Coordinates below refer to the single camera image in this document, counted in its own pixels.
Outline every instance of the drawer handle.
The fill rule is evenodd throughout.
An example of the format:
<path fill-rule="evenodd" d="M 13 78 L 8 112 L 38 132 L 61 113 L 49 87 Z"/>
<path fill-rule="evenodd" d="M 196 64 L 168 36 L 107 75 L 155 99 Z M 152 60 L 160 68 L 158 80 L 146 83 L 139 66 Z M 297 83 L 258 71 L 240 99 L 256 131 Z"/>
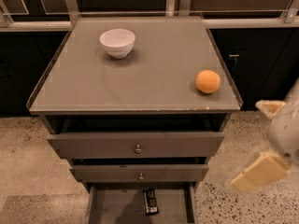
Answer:
<path fill-rule="evenodd" d="M 138 180 L 139 180 L 139 181 L 143 181 L 143 180 L 144 180 L 144 176 L 143 176 L 142 173 L 139 174 Z"/>
<path fill-rule="evenodd" d="M 140 153 L 142 153 L 142 149 L 141 149 L 141 146 L 140 146 L 140 145 L 136 145 L 136 148 L 135 148 L 135 150 L 134 150 L 134 153 L 135 153 L 135 154 L 140 154 Z"/>

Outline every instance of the dresser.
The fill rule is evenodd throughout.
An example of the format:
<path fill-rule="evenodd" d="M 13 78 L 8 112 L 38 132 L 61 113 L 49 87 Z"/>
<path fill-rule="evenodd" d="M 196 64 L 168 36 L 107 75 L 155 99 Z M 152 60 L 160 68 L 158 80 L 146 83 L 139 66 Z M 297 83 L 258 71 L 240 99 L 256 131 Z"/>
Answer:
<path fill-rule="evenodd" d="M 128 29 L 135 45 L 107 55 L 99 36 Z M 213 70 L 213 94 L 195 87 Z M 90 193 L 87 223 L 198 223 L 194 193 L 242 105 L 200 17 L 80 18 L 32 94 L 48 141 Z M 143 190 L 159 214 L 146 216 Z"/>

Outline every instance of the bottom drawer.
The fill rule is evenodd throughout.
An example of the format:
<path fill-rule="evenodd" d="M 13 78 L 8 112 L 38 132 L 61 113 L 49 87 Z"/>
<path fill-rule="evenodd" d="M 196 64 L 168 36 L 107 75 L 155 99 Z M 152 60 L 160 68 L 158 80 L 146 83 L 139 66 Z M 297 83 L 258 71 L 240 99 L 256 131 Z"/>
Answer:
<path fill-rule="evenodd" d="M 172 165 L 75 165 L 71 169 L 78 182 L 200 182 L 207 164 Z"/>
<path fill-rule="evenodd" d="M 146 216 L 147 189 L 155 189 L 158 214 Z M 87 224 L 198 223 L 191 183 L 93 184 L 87 214 Z"/>

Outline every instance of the floor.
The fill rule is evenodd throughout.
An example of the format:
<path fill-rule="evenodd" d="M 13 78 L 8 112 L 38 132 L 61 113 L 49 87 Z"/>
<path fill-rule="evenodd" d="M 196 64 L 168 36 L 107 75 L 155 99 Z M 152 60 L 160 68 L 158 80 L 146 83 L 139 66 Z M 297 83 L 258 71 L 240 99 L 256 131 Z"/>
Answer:
<path fill-rule="evenodd" d="M 195 195 L 199 223 L 299 223 L 299 169 L 247 194 L 228 185 L 250 154 L 269 148 L 268 125 L 260 112 L 231 116 Z M 0 224 L 84 223 L 89 195 L 47 135 L 39 118 L 0 119 Z"/>

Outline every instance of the gray tabletop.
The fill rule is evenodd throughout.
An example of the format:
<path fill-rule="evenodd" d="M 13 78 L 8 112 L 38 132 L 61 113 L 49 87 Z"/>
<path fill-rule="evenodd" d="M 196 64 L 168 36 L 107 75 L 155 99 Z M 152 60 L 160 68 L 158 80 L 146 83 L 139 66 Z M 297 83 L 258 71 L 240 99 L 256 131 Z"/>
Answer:
<path fill-rule="evenodd" d="M 115 28 L 135 33 L 123 59 L 110 57 L 99 36 Z M 221 76 L 218 91 L 195 88 L 205 69 Z M 81 18 L 35 98 L 42 113 L 226 112 L 239 110 L 204 24 L 198 17 Z"/>

